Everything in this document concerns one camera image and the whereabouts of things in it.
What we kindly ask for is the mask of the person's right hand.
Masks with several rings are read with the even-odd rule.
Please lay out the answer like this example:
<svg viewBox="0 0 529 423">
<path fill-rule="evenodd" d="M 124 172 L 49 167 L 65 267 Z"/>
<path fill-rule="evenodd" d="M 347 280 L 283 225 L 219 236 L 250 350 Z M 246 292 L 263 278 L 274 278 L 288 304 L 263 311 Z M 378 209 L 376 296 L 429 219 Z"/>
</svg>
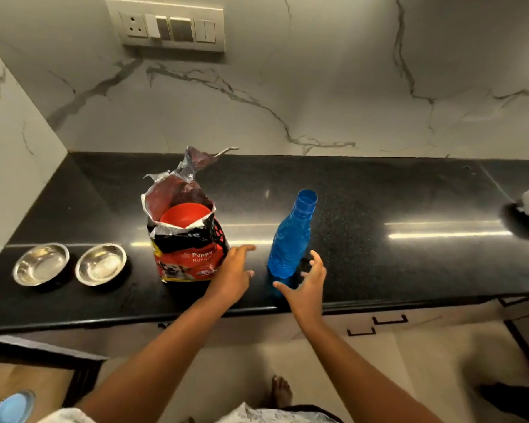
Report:
<svg viewBox="0 0 529 423">
<path fill-rule="evenodd" d="M 311 250 L 310 255 L 312 258 L 310 271 L 301 273 L 302 283 L 294 289 L 291 297 L 286 299 L 303 332 L 322 321 L 323 289 L 327 276 L 327 270 L 319 254 Z"/>
</svg>

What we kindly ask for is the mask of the person's left hand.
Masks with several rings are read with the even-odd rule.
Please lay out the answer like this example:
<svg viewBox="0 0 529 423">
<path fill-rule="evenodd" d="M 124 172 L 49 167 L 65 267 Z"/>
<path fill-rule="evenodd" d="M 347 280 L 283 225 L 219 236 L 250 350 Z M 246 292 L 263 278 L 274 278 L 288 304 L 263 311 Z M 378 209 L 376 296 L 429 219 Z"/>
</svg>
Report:
<svg viewBox="0 0 529 423">
<path fill-rule="evenodd" d="M 217 274 L 210 282 L 204 298 L 222 311 L 227 311 L 247 291 L 249 284 L 241 282 L 241 273 L 245 267 L 247 253 L 254 251 L 256 246 L 245 244 L 230 248 Z"/>
</svg>

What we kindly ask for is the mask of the person's right forearm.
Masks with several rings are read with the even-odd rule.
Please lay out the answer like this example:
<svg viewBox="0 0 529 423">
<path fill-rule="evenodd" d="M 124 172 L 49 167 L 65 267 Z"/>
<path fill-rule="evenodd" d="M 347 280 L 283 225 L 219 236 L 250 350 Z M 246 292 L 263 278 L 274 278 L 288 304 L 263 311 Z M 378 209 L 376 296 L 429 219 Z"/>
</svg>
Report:
<svg viewBox="0 0 529 423">
<path fill-rule="evenodd" d="M 297 319 L 354 423 L 443 423 L 358 354 L 322 317 Z"/>
</svg>

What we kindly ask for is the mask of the person's left forearm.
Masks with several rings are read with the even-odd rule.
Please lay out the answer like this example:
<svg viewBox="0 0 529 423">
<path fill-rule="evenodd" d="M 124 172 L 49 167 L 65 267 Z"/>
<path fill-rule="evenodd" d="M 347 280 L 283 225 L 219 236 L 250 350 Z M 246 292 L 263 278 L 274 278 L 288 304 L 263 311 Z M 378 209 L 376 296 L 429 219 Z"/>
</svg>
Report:
<svg viewBox="0 0 529 423">
<path fill-rule="evenodd" d="M 205 295 L 77 406 L 95 423 L 157 423 L 217 321 L 231 307 Z"/>
</svg>

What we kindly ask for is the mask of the blue plastic water bottle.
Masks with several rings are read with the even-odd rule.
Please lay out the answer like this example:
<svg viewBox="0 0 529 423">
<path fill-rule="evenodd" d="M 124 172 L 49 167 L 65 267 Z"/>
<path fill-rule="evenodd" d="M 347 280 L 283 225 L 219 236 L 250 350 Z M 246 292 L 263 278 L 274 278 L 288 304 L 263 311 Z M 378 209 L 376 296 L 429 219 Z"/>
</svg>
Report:
<svg viewBox="0 0 529 423">
<path fill-rule="evenodd" d="M 276 278 L 290 278 L 297 271 L 311 236 L 311 219 L 317 205 L 317 194 L 301 190 L 290 214 L 275 233 L 267 267 Z"/>
</svg>

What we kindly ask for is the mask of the opened pet food bag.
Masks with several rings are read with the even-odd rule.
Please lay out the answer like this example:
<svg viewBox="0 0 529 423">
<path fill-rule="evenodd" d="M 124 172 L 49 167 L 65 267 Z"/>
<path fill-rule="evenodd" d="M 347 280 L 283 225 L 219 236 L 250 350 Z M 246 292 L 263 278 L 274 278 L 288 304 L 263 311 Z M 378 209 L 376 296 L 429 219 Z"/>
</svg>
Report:
<svg viewBox="0 0 529 423">
<path fill-rule="evenodd" d="M 147 216 L 150 245 L 162 282 L 209 281 L 221 266 L 230 247 L 215 219 L 216 206 L 195 180 L 195 175 L 217 162 L 219 157 L 238 149 L 229 147 L 211 155 L 187 147 L 175 170 L 146 175 L 153 184 L 141 195 L 141 205 Z M 160 222 L 170 207 L 186 202 L 203 204 L 212 212 L 187 228 Z"/>
</svg>

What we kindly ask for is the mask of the red plastic scoop cup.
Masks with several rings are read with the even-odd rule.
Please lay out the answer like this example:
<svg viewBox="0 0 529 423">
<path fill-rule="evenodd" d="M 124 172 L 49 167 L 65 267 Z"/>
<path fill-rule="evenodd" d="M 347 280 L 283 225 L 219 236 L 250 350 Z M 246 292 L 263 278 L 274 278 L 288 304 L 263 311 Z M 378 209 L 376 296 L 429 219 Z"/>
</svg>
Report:
<svg viewBox="0 0 529 423">
<path fill-rule="evenodd" d="M 175 227 L 187 228 L 211 213 L 203 204 L 186 202 L 170 207 L 160 218 L 160 222 Z"/>
</svg>

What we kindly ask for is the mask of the person's bare foot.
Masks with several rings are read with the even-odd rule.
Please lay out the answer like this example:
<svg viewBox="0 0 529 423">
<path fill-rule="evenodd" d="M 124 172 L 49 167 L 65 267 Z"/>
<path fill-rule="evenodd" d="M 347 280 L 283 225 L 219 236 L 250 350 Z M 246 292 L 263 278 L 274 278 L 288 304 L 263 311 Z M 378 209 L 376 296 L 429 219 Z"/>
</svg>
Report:
<svg viewBox="0 0 529 423">
<path fill-rule="evenodd" d="M 271 380 L 271 407 L 285 409 L 292 406 L 293 393 L 288 381 L 278 375 Z"/>
</svg>

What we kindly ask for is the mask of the steel pet bowl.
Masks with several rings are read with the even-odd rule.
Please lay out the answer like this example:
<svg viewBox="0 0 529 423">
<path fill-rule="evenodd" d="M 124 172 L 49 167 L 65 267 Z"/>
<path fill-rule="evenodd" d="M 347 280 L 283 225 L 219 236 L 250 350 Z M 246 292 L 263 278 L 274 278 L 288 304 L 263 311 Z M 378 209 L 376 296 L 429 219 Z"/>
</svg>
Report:
<svg viewBox="0 0 529 423">
<path fill-rule="evenodd" d="M 115 243 L 96 245 L 77 261 L 76 279 L 86 286 L 100 286 L 115 279 L 125 268 L 127 254 Z"/>
<path fill-rule="evenodd" d="M 16 261 L 12 276 L 21 286 L 39 286 L 57 277 L 70 260 L 68 248 L 52 242 L 37 245 Z"/>
</svg>

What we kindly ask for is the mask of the dark object on floor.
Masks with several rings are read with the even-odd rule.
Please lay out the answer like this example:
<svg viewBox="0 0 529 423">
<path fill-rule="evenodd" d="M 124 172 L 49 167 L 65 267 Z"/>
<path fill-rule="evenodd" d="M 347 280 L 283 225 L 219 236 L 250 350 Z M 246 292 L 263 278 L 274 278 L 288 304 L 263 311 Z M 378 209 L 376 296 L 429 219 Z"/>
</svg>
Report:
<svg viewBox="0 0 529 423">
<path fill-rule="evenodd" d="M 477 391 L 498 410 L 529 421 L 529 387 L 495 383 L 480 385 Z"/>
</svg>

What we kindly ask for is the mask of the light blue round object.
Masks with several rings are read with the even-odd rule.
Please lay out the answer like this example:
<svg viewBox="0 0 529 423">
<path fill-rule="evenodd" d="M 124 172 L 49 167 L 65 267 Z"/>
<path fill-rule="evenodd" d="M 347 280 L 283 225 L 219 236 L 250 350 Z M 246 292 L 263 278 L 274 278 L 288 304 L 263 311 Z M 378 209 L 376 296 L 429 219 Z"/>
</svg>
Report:
<svg viewBox="0 0 529 423">
<path fill-rule="evenodd" d="M 26 423 L 35 406 L 31 390 L 16 392 L 0 401 L 0 423 Z"/>
</svg>

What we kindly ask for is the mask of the white wall switch panel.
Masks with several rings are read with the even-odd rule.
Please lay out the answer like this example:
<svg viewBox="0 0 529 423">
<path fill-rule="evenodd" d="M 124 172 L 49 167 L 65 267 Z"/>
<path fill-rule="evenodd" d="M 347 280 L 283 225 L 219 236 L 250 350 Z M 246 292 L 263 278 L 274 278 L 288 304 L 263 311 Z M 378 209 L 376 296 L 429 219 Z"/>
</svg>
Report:
<svg viewBox="0 0 529 423">
<path fill-rule="evenodd" d="M 222 8 L 146 0 L 105 0 L 123 46 L 225 53 Z"/>
</svg>

